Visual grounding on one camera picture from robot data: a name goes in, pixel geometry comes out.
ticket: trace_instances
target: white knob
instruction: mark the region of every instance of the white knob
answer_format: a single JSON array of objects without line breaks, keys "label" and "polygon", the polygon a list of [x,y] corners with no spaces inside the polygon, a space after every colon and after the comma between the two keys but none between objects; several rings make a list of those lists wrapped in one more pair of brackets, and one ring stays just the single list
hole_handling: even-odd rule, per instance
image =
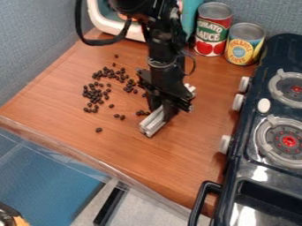
[{"label": "white knob", "polygon": [[231,136],[223,135],[222,140],[220,141],[219,152],[226,154],[229,149]]},{"label": "white knob", "polygon": [[234,99],[234,102],[233,102],[232,109],[233,109],[233,110],[236,110],[236,111],[240,111],[244,99],[245,99],[245,96],[244,96],[244,95],[242,95],[242,94],[236,94],[235,99]]},{"label": "white knob", "polygon": [[267,113],[270,109],[270,101],[267,98],[262,98],[258,102],[257,109],[260,113]]},{"label": "white knob", "polygon": [[239,88],[238,88],[239,92],[245,93],[249,82],[250,82],[250,78],[246,76],[242,77],[239,83]]}]

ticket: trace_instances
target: wooden surface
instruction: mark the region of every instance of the wooden surface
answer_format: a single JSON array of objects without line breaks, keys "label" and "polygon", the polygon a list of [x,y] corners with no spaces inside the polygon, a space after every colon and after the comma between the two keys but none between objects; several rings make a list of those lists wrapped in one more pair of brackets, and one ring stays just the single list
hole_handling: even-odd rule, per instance
[{"label": "wooden surface", "polygon": [[[99,33],[93,30],[89,36],[96,38]],[[250,76],[254,66],[229,64],[223,56],[197,56],[196,72],[185,79],[197,87],[194,111],[181,112],[152,139],[139,132],[143,117],[134,115],[139,109],[147,110],[142,90],[127,94],[122,90],[125,84],[102,79],[112,84],[109,101],[97,114],[83,112],[87,99],[82,87],[93,81],[93,72],[115,62],[117,69],[124,67],[136,79],[134,69],[146,67],[146,55],[146,45],[136,41],[107,47],[88,47],[78,41],[1,108],[0,125],[99,170],[110,172],[113,167],[164,197],[192,207],[202,181],[222,181],[220,138],[234,128],[238,115],[230,107],[241,76]],[[191,67],[188,59],[187,70]],[[109,109],[110,103],[116,107]],[[126,120],[115,119],[116,113],[126,115]],[[99,126],[101,134],[94,131]],[[69,151],[73,148],[82,153]]]}]

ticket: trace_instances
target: wall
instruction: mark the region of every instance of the wall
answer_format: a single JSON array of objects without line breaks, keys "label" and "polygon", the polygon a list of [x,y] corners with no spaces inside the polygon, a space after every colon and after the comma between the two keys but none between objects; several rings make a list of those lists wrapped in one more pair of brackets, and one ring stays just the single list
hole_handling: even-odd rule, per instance
[{"label": "wall", "polygon": [[235,23],[252,22],[264,27],[268,36],[302,34],[301,0],[217,0],[234,12]]},{"label": "wall", "polygon": [[[78,37],[74,29],[75,0],[0,0],[0,4],[1,106]],[[84,27],[91,28],[87,13],[84,15]]]}]

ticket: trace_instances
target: red light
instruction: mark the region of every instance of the red light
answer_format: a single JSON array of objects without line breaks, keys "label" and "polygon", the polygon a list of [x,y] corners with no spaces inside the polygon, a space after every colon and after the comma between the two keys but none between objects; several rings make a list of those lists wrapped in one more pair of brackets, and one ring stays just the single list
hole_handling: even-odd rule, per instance
[{"label": "red light", "polygon": [[295,92],[295,93],[301,93],[302,92],[302,87],[299,86],[293,86],[291,88],[291,91]]},{"label": "red light", "polygon": [[296,146],[296,144],[297,144],[296,139],[295,139],[294,137],[292,137],[292,136],[283,137],[282,142],[283,142],[284,145],[287,146],[287,147],[294,147],[294,146]]}]

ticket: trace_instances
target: tomato sauce can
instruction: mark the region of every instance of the tomato sauce can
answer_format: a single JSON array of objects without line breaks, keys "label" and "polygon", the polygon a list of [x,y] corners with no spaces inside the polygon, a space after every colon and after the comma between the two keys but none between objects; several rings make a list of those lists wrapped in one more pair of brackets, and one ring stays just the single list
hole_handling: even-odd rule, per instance
[{"label": "tomato sauce can", "polygon": [[236,65],[250,65],[260,58],[265,39],[262,27],[251,23],[238,23],[230,28],[224,56]]},{"label": "tomato sauce can", "polygon": [[213,2],[202,4],[198,12],[195,51],[207,57],[223,54],[233,18],[231,8]]}]

